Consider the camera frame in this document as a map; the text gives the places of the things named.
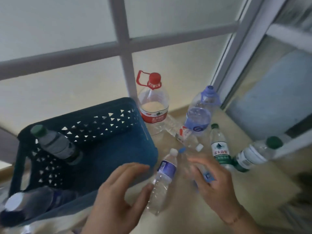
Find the dark blue plastic basket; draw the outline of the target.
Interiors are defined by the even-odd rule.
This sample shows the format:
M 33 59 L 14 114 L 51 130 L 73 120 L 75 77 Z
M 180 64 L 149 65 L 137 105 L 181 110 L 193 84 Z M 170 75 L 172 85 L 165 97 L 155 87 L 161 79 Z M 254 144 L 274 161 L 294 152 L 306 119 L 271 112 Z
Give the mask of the dark blue plastic basket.
M 63 134 L 83 152 L 83 159 L 76 166 L 70 166 L 44 151 L 30 132 L 38 124 Z M 21 192 L 28 158 L 31 173 L 26 192 L 49 186 L 76 191 L 79 197 L 41 215 L 35 214 L 33 218 L 21 212 L 0 213 L 0 223 L 7 227 L 78 213 L 93 205 L 98 188 L 119 166 L 131 162 L 150 166 L 150 171 L 139 176 L 131 184 L 133 186 L 150 178 L 158 161 L 158 149 L 135 101 L 129 97 L 35 122 L 22 129 L 17 138 L 19 146 L 9 196 Z

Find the person's right hand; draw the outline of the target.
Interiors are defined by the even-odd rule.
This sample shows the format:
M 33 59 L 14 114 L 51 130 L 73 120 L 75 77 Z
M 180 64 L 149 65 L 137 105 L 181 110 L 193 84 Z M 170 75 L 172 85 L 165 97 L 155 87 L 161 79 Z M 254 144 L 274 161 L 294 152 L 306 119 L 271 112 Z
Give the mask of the person's right hand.
M 211 171 L 214 181 L 211 188 L 207 187 L 207 193 L 201 194 L 209 207 L 223 220 L 229 220 L 241 206 L 236 198 L 232 175 L 222 167 L 215 158 L 189 158 L 191 163 L 202 163 Z

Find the small bottle with red label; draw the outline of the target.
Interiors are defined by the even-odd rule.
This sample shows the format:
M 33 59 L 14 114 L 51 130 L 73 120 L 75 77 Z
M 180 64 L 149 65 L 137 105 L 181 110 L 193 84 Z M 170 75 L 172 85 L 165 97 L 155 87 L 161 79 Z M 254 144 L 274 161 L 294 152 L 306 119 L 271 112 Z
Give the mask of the small bottle with red label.
M 200 152 L 203 149 L 204 146 L 198 141 L 193 132 L 182 125 L 182 123 L 178 122 L 171 115 L 167 114 L 164 123 L 166 131 L 186 148 L 197 152 Z

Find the grey window frame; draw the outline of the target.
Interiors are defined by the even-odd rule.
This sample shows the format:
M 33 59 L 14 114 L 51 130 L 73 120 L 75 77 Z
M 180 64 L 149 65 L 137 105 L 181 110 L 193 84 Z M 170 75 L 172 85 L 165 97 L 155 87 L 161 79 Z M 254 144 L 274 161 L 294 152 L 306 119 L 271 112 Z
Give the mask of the grey window frame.
M 0 61 L 0 81 L 119 56 L 128 96 L 137 101 L 133 53 L 232 34 L 241 25 L 237 20 L 189 31 L 130 38 L 124 0 L 108 0 L 108 4 L 116 41 Z

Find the white-capped bottle with dark label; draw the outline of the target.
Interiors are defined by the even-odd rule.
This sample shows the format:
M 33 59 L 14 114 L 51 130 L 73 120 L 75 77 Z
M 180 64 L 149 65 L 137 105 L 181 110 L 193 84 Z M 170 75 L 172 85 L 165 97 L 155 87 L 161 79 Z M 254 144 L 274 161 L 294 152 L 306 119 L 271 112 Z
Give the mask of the white-capped bottle with dark label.
M 0 225 L 16 226 L 69 203 L 78 196 L 75 191 L 48 186 L 15 193 L 4 203 L 4 209 L 0 212 Z

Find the person's right forearm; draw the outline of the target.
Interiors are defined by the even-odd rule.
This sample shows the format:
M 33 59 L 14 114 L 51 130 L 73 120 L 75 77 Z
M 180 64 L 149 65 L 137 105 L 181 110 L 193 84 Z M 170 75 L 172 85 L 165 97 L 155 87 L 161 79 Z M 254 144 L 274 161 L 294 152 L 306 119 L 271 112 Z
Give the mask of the person's right forearm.
M 239 206 L 235 215 L 223 222 L 232 230 L 233 234 L 265 234 L 243 206 Z

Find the large bottle with blue cap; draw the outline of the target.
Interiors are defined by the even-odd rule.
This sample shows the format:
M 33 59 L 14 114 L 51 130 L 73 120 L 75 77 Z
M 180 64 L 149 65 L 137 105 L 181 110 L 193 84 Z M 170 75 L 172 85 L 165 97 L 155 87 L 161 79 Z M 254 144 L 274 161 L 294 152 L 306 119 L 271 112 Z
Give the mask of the large bottle with blue cap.
M 205 87 L 191 101 L 186 113 L 185 127 L 201 136 L 211 123 L 214 111 L 220 107 L 220 97 L 212 85 Z

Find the person's left hand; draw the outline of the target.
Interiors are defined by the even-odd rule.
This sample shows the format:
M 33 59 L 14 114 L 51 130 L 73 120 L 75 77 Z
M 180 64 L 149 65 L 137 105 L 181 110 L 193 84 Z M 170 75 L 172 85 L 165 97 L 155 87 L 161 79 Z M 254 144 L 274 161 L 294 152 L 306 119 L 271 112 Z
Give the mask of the person's left hand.
M 99 187 L 94 205 L 80 234 L 129 234 L 142 215 L 132 214 L 125 194 L 132 182 L 150 166 L 126 163 L 115 169 Z

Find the slim green-labelled water bottle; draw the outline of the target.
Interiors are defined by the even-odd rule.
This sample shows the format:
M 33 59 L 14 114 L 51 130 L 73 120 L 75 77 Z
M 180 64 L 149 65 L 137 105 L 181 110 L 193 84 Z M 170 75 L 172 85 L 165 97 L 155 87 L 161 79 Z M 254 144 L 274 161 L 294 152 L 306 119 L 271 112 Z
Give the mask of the slim green-labelled water bottle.
M 233 171 L 234 167 L 227 140 L 217 123 L 211 124 L 210 143 L 212 154 L 216 161 L 225 169 Z

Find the white-capped bottle with purple label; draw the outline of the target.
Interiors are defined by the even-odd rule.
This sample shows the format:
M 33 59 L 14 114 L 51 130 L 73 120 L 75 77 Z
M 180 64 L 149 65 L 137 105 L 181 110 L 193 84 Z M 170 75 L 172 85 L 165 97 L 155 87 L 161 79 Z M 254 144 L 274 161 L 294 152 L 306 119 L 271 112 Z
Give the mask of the white-capped bottle with purple label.
M 165 203 L 168 189 L 177 171 L 177 149 L 170 149 L 161 161 L 153 181 L 153 189 L 147 204 L 147 210 L 157 216 Z

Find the blue-capped clear water bottle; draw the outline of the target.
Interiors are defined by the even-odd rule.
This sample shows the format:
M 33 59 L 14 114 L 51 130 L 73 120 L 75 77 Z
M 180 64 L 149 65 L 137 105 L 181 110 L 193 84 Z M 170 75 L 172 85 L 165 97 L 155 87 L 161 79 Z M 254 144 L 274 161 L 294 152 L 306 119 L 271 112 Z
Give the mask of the blue-capped clear water bottle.
M 201 172 L 203 179 L 208 187 L 211 188 L 211 182 L 214 181 L 214 177 L 208 167 L 202 163 L 191 163 L 188 159 L 193 158 L 202 158 L 202 159 L 209 159 L 208 155 L 201 152 L 192 152 L 191 150 L 187 149 L 186 147 L 182 147 L 179 149 L 179 154 L 181 155 L 182 159 L 182 173 L 185 179 L 189 181 L 189 183 L 196 189 L 198 192 L 198 184 L 193 177 L 193 173 L 191 171 L 191 165 L 194 165 L 198 168 Z

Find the white sliding door frame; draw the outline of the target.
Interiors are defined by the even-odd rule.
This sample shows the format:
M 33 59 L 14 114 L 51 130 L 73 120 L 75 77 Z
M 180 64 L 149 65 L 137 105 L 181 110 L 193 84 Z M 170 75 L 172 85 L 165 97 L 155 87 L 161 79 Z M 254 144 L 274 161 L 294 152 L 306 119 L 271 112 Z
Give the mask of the white sliding door frame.
M 216 73 L 221 108 L 252 140 L 279 136 L 277 157 L 312 149 L 312 0 L 251 0 L 248 17 Z

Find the large bottle with red cap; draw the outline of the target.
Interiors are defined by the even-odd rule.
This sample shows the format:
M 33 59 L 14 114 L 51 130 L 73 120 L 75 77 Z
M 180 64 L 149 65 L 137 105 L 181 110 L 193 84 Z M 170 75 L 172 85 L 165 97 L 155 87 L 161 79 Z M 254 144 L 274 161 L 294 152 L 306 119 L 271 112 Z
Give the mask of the large bottle with red cap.
M 150 135 L 158 135 L 165 129 L 164 121 L 169 110 L 169 95 L 162 85 L 162 77 L 156 72 L 139 70 L 136 83 L 142 87 L 138 94 L 141 117 Z

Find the wide green-capped white-labelled bottle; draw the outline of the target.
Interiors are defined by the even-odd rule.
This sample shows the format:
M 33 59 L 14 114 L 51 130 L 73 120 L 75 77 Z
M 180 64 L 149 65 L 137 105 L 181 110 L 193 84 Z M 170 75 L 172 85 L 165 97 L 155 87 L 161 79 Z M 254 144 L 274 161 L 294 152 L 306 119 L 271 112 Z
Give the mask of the wide green-capped white-labelled bottle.
M 273 160 L 277 149 L 283 145 L 283 141 L 277 136 L 255 141 L 232 158 L 232 165 L 239 172 L 248 172 L 256 165 Z

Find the green-capped bottle with grey label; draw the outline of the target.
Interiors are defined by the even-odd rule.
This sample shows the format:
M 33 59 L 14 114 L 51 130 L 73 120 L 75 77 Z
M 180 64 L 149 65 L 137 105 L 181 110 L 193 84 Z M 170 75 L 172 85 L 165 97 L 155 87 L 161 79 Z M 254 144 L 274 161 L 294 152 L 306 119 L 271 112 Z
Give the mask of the green-capped bottle with grey label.
M 48 130 L 43 125 L 35 125 L 30 130 L 41 148 L 69 165 L 77 165 L 83 159 L 83 152 L 63 134 Z

